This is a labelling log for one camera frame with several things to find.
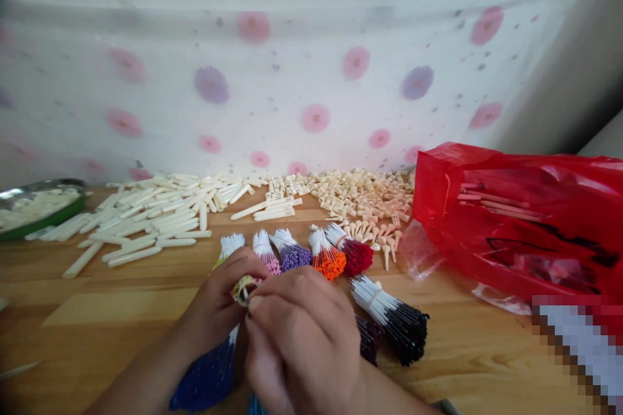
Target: metal bowl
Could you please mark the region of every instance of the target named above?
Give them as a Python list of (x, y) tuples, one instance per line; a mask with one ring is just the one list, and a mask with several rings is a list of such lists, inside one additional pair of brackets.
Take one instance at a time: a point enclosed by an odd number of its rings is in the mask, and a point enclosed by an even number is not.
[(12, 209), (15, 201), (19, 199), (34, 199), (34, 195), (38, 191), (51, 190), (55, 188), (75, 188), (80, 196), (71, 204), (60, 208), (58, 211), (55, 211), (47, 215), (46, 217), (35, 220), (30, 224), (24, 224), (20, 227), (15, 227), (14, 229), (1, 232), (0, 241), (21, 239), (29, 233), (36, 232), (38, 230), (41, 230), (42, 228), (62, 224), (67, 219), (74, 217), (76, 214), (84, 209), (84, 203), (86, 201), (86, 182), (84, 180), (79, 180), (78, 178), (59, 178), (58, 180), (44, 180), (42, 182), (24, 185), (20, 188), (6, 190), (0, 193), (0, 209)]

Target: dark blue stick bundle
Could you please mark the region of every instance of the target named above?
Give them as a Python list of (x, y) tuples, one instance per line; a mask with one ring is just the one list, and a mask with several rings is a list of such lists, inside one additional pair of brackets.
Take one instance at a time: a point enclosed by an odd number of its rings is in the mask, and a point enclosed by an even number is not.
[(229, 396), (237, 337), (238, 327), (216, 349), (191, 364), (169, 402), (169, 410), (202, 412)]

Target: wall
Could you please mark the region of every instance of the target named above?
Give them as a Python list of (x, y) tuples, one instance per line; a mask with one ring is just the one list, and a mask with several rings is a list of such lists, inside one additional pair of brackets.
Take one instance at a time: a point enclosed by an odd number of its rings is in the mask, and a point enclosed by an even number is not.
[(4, 0), (0, 184), (503, 147), (583, 2)]

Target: red plastic bag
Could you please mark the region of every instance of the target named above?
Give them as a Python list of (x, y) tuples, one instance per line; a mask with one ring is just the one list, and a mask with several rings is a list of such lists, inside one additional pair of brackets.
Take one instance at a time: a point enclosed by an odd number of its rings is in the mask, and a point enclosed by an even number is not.
[[(464, 183), (549, 217), (532, 222), (477, 200), (460, 204)], [(413, 216), (448, 262), (480, 283), (526, 301), (607, 294), (623, 303), (623, 161), (445, 143), (418, 156)]]

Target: blue stick bundle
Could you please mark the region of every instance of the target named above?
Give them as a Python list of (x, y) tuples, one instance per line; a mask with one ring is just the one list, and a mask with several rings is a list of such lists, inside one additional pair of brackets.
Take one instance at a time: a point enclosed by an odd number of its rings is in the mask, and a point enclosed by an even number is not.
[[(221, 256), (214, 268), (223, 264), (231, 253), (244, 244), (245, 238), (239, 233), (222, 237)], [(229, 396), (234, 380), (237, 338), (238, 326), (216, 349), (192, 362), (169, 402), (169, 410), (200, 412), (214, 407)]]
[(266, 410), (260, 404), (258, 396), (255, 392), (251, 392), (249, 397), (249, 407), (247, 409), (247, 415), (266, 415)]

